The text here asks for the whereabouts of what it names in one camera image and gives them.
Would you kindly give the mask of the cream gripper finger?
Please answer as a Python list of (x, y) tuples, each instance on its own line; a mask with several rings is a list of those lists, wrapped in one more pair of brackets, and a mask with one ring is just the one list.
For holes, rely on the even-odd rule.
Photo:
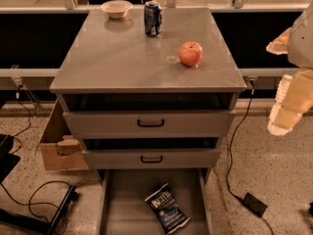
[(290, 35), (291, 28), (288, 28), (267, 45), (266, 51), (275, 55), (287, 54), (289, 51)]

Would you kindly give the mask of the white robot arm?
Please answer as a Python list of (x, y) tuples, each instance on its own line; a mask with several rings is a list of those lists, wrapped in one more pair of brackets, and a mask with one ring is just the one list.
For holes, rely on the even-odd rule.
[(289, 62), (298, 67), (295, 75), (283, 75), (267, 125), (272, 135), (282, 136), (313, 107), (313, 3), (292, 27), (268, 44), (266, 51), (287, 54)]

